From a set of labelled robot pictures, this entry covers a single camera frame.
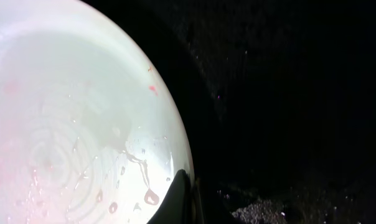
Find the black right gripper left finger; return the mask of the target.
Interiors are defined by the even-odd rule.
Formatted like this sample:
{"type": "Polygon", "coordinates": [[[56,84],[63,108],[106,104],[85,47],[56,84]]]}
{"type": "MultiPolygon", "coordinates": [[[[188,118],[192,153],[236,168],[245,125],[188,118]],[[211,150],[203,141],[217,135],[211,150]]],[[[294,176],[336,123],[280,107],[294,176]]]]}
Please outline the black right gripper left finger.
{"type": "Polygon", "coordinates": [[[148,224],[191,224],[192,198],[186,171],[178,170],[160,207],[148,224]]]}

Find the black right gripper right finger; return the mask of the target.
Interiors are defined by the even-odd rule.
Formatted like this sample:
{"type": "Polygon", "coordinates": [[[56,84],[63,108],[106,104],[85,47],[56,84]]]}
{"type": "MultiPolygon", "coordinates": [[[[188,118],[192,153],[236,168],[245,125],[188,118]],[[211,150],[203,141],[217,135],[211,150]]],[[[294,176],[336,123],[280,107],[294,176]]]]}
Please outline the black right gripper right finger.
{"type": "Polygon", "coordinates": [[[223,206],[218,193],[206,181],[195,180],[193,190],[195,202],[195,223],[232,224],[235,219],[223,206]]]}

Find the mint plate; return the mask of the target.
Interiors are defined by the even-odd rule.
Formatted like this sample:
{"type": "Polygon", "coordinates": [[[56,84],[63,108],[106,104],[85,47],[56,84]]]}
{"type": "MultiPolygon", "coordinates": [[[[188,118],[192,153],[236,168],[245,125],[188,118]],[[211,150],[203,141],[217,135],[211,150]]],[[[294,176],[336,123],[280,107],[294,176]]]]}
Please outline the mint plate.
{"type": "Polygon", "coordinates": [[[148,223],[187,134],[155,66],[82,1],[0,1],[0,223],[148,223]]]}

